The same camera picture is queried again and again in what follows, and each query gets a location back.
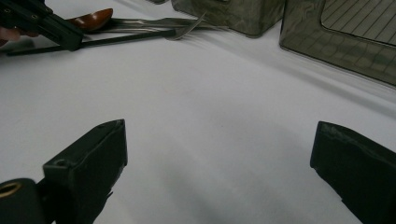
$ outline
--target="utensil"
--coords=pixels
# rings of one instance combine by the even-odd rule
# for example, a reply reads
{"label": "utensil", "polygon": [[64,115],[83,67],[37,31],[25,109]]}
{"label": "utensil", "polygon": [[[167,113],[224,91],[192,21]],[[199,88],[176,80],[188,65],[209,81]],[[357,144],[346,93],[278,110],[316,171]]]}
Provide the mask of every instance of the utensil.
{"label": "utensil", "polygon": [[80,17],[68,19],[83,32],[92,32],[102,28],[113,16],[113,8],[106,8]]}
{"label": "utensil", "polygon": [[[68,19],[85,33],[130,33],[156,31],[151,28],[182,28],[196,22],[196,20],[181,18],[163,18],[156,21],[142,19],[117,19],[111,18],[112,8],[106,8],[84,16]],[[225,29],[225,26],[214,26],[206,21],[201,21],[197,28]]]}
{"label": "utensil", "polygon": [[[138,40],[138,39],[148,39],[148,38],[153,38],[153,37],[165,37],[168,40],[179,40],[181,37],[183,37],[184,35],[189,33],[191,30],[193,30],[204,19],[204,16],[205,16],[205,13],[198,20],[196,20],[195,23],[193,23],[189,26],[183,27],[183,28],[166,30],[166,31],[149,32],[149,33],[144,33],[144,34],[139,34],[139,35],[127,35],[127,36],[119,36],[119,37],[113,37],[113,38],[108,38],[108,39],[87,41],[87,42],[82,42],[80,44],[80,48],[85,49],[85,48],[90,48],[90,47],[97,47],[97,46],[103,46],[103,45],[109,45],[109,44],[115,44],[115,43],[121,43],[121,42],[130,42],[130,41]],[[43,48],[43,49],[28,49],[28,50],[23,50],[23,51],[10,52],[7,54],[7,56],[20,56],[20,55],[29,55],[29,54],[61,51],[61,50],[65,50],[65,49],[61,46],[55,46],[55,47],[49,47],[49,48]]]}

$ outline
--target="wooden spoon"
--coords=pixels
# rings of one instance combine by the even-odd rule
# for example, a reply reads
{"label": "wooden spoon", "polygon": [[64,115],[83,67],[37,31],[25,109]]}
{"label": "wooden spoon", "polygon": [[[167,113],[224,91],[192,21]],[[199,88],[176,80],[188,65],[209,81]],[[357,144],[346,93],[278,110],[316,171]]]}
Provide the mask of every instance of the wooden spoon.
{"label": "wooden spoon", "polygon": [[113,16],[113,8],[106,8],[80,17],[68,19],[83,32],[97,30],[104,26]]}

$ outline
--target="screw hole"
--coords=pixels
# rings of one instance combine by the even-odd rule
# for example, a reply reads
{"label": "screw hole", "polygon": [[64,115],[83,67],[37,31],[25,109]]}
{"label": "screw hole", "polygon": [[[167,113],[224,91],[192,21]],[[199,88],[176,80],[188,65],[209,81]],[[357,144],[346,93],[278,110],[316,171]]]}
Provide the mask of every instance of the screw hole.
{"label": "screw hole", "polygon": [[0,187],[0,198],[7,197],[18,191],[22,187],[21,183],[14,182]]}
{"label": "screw hole", "polygon": [[67,162],[67,160],[58,160],[58,161],[55,161],[54,164],[58,165],[58,166],[66,167],[68,165],[68,162]]}

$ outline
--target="white tablecloth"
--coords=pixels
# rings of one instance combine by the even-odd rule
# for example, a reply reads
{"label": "white tablecloth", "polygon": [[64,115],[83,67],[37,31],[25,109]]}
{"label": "white tablecloth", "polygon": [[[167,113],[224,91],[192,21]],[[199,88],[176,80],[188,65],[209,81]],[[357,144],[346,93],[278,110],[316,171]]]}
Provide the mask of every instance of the white tablecloth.
{"label": "white tablecloth", "polygon": [[[169,1],[46,3],[63,18],[189,17]],[[324,120],[396,150],[396,90],[281,49],[280,28],[2,54],[0,182],[39,181],[88,130],[125,119],[129,164],[96,224],[360,223],[309,167],[315,131]]]}

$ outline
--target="plastic container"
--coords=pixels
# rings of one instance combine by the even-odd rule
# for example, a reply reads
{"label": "plastic container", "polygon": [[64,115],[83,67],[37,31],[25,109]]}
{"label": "plastic container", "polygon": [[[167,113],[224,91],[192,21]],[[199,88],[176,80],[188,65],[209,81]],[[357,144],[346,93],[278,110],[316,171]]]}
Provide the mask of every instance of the plastic container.
{"label": "plastic container", "polygon": [[215,25],[259,37],[283,15],[285,0],[172,0],[172,6]]}
{"label": "plastic container", "polygon": [[287,0],[279,44],[396,87],[394,0]]}

